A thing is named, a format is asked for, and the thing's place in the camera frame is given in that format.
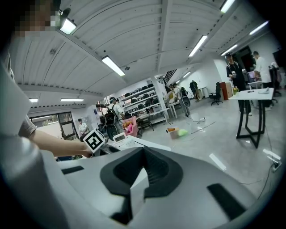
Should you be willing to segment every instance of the floor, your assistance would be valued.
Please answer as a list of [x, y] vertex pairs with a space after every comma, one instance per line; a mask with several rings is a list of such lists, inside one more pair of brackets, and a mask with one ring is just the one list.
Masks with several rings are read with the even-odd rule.
[[[154, 131], [151, 128], [144, 129], [142, 139], [169, 146], [175, 153], [195, 157], [219, 167], [258, 198], [274, 189], [286, 165], [286, 92], [282, 91], [282, 97], [276, 99], [278, 104], [266, 112], [267, 131], [261, 135], [258, 149], [250, 139], [236, 139], [240, 118], [238, 102], [223, 101], [222, 104], [211, 106], [208, 98], [197, 102], [202, 103], [201, 106], [196, 104], [194, 109], [191, 106], [192, 118], [196, 122], [178, 112], [178, 119], [172, 118], [171, 124], [161, 122], [154, 125]], [[255, 131], [258, 128], [258, 110], [253, 106], [251, 109], [253, 116], [249, 117], [248, 126]], [[205, 122], [198, 123], [200, 118], [206, 118]], [[185, 129], [188, 134], [172, 140], [169, 133], [166, 133], [168, 127]], [[242, 128], [241, 134], [244, 133], [247, 132]], [[272, 159], [279, 157], [282, 165], [274, 173], [270, 170]]]

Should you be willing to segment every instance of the black table leg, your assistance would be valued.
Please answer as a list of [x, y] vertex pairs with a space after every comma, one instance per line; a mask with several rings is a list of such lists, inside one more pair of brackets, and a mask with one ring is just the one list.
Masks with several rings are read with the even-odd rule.
[[245, 120], [245, 129], [248, 131], [249, 134], [245, 134], [245, 135], [240, 135], [240, 131], [241, 131], [241, 126], [242, 126], [242, 121], [243, 121], [243, 107], [244, 107], [244, 102], [241, 103], [241, 107], [242, 107], [242, 112], [240, 113], [240, 123], [238, 126], [238, 132], [236, 135], [237, 139], [240, 138], [250, 138], [251, 141], [253, 142], [254, 146], [256, 148], [258, 148], [259, 145], [259, 140], [260, 140], [260, 134], [264, 133], [264, 128], [265, 128], [265, 108], [264, 105], [262, 104], [261, 100], [258, 101], [258, 107], [259, 107], [259, 123], [258, 123], [258, 131], [256, 132], [252, 132], [249, 127], [247, 126], [248, 124], [248, 107], [246, 106], [246, 120]]

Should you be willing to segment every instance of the person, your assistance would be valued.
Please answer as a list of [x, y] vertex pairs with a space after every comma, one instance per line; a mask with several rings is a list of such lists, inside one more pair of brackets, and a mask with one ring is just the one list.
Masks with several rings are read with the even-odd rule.
[[179, 103], [180, 103], [180, 105], [184, 111], [185, 116], [189, 117], [191, 115], [191, 113], [189, 111], [189, 108], [185, 106], [185, 104], [182, 100], [180, 87], [177, 86], [177, 83], [174, 83], [173, 88], [174, 88], [173, 90], [174, 90], [175, 96], [178, 98]]
[[79, 121], [79, 131], [81, 132], [80, 141], [83, 141], [84, 137], [89, 133], [89, 128], [86, 123], [82, 121], [82, 119], [78, 119]]
[[[35, 4], [31, 6], [30, 15], [25, 16], [25, 20], [20, 21], [18, 27], [15, 27], [15, 32], [12, 35], [11, 40], [15, 37], [25, 36], [26, 32], [44, 31], [46, 25], [50, 25], [50, 18], [54, 15], [54, 12], [58, 12], [60, 0], [46, 0], [35, 1]], [[1, 62], [6, 67], [9, 77], [14, 80], [14, 74], [11, 69], [11, 59], [8, 48], [5, 48], [1, 53]], [[56, 138], [45, 132], [37, 130], [36, 126], [31, 122], [28, 116], [19, 131], [19, 136], [28, 138], [35, 143], [40, 149], [47, 150], [53, 153], [55, 157], [84, 155], [90, 157], [91, 151], [80, 141], [68, 141]]]
[[[267, 62], [263, 57], [259, 55], [257, 51], [253, 52], [253, 56], [256, 60], [256, 68], [254, 69], [255, 77], [260, 77], [262, 81], [263, 88], [272, 88], [273, 84], [271, 83], [271, 77], [269, 72], [269, 67]], [[265, 111], [269, 111], [272, 108], [272, 101], [271, 100], [265, 100], [263, 101]]]
[[196, 101], [198, 100], [201, 100], [200, 96], [199, 96], [199, 91], [198, 91], [198, 84], [195, 82], [195, 81], [192, 81], [190, 82], [189, 84], [189, 87], [191, 88], [192, 92], [193, 92], [193, 96], [196, 98], [197, 96], [197, 99]]
[[114, 112], [114, 125], [117, 129], [118, 133], [122, 133], [124, 129], [122, 128], [122, 119], [125, 119], [124, 111], [121, 106], [116, 104], [116, 98], [110, 97], [109, 99], [110, 104], [108, 105], [108, 109], [111, 112]]
[[[231, 53], [228, 52], [225, 55], [225, 58], [228, 60], [227, 77], [231, 78], [233, 82], [233, 86], [237, 87], [239, 91], [245, 91], [246, 84], [245, 84], [244, 76], [242, 73], [242, 67], [236, 61], [233, 60]], [[238, 104], [240, 107], [240, 112], [244, 111], [244, 109], [241, 109], [241, 107], [244, 106], [245, 109], [248, 110], [248, 115], [252, 116], [249, 101], [245, 101], [245, 105], [244, 105], [244, 101], [238, 101]]]

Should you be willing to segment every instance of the black and white ar tag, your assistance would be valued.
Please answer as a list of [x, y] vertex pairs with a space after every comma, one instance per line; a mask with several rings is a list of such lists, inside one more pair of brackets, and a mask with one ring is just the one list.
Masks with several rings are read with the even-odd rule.
[[93, 153], [105, 143], [104, 137], [102, 137], [102, 134], [97, 132], [96, 129], [89, 132], [83, 141]]

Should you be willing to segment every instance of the person wearing backpack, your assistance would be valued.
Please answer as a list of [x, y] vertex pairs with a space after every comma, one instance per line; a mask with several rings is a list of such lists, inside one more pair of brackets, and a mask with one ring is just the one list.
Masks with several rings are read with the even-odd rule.
[[[239, 89], [239, 91], [245, 91], [246, 90], [246, 84], [245, 84], [244, 76], [242, 73], [242, 67], [236, 61], [233, 60], [231, 53], [228, 52], [225, 55], [225, 58], [228, 60], [227, 77], [231, 78], [233, 85], [235, 87], [237, 87]], [[240, 107], [240, 112], [244, 111], [244, 109], [241, 109], [243, 103], [244, 103], [244, 101], [238, 101], [238, 105]], [[249, 101], [245, 102], [245, 105], [244, 105], [245, 109], [246, 109], [246, 106], [248, 107], [248, 115], [252, 116]]]
[[105, 115], [105, 120], [108, 120], [107, 116], [110, 115], [111, 113], [114, 117], [114, 125], [117, 129], [117, 132], [122, 133], [124, 129], [121, 127], [122, 126], [121, 120], [125, 119], [124, 111], [121, 106], [116, 104], [115, 97], [110, 97], [109, 102], [110, 102], [110, 105], [107, 107], [108, 111], [107, 111], [107, 114]]

